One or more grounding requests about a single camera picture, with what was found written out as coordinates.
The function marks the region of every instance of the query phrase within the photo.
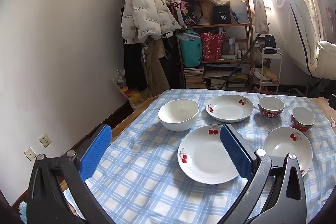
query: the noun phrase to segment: puffer jacket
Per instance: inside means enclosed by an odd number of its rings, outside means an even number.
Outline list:
[[[169,37],[181,28],[165,0],[125,0],[121,27],[126,44]]]

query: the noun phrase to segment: electrical outlet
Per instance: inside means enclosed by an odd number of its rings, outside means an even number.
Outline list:
[[[29,160],[32,160],[33,158],[36,157],[35,152],[31,149],[31,147],[29,147],[26,151],[25,151],[25,155]]]
[[[40,142],[43,144],[44,147],[47,147],[51,143],[51,140],[50,140],[50,138],[48,137],[47,134],[44,134],[40,138]]]

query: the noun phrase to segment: metal screw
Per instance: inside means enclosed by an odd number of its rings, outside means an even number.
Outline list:
[[[39,154],[37,157],[36,157],[37,160],[43,160],[44,159],[44,155],[43,154]]]
[[[74,155],[76,155],[76,151],[75,151],[75,150],[69,150],[69,151],[67,152],[67,156],[68,156],[68,157],[73,157]]]
[[[263,150],[263,149],[258,149],[258,150],[257,150],[257,154],[258,154],[260,157],[263,157],[263,156],[266,155],[266,151]]]
[[[288,156],[292,159],[295,160],[296,159],[296,155],[293,153],[289,153]]]

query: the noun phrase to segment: plate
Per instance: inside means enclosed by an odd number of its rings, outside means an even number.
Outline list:
[[[205,184],[220,184],[238,176],[221,143],[221,127],[220,124],[213,124],[197,128],[181,141],[177,161],[191,179]]]
[[[233,123],[250,116],[253,112],[253,103],[244,96],[227,94],[211,99],[205,108],[216,120]]]
[[[262,148],[271,156],[285,157],[294,153],[302,176],[307,174],[313,160],[313,151],[307,137],[292,127],[279,127],[266,137]]]

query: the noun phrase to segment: table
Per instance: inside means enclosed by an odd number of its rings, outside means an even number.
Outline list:
[[[205,110],[206,102],[222,94],[240,94],[253,102],[253,114],[232,126],[256,149],[262,147],[268,132],[280,126],[290,126],[294,107],[309,107],[314,113],[316,123],[306,134],[313,148],[313,163],[303,178],[307,223],[317,214],[336,184],[336,137],[330,122],[312,99],[280,96],[286,104],[281,118],[266,120],[257,106],[261,94],[179,89],[164,92],[147,107],[110,145],[93,177],[86,180],[116,223],[205,224],[216,223],[225,214],[247,180],[238,176],[221,185],[204,185],[188,178],[179,168],[176,151],[189,131],[168,131],[157,117],[165,103],[188,98],[195,100],[201,109],[191,130],[206,124],[223,124],[212,119]],[[251,216],[261,210],[269,188],[268,182]],[[68,190],[65,196],[77,209]]]

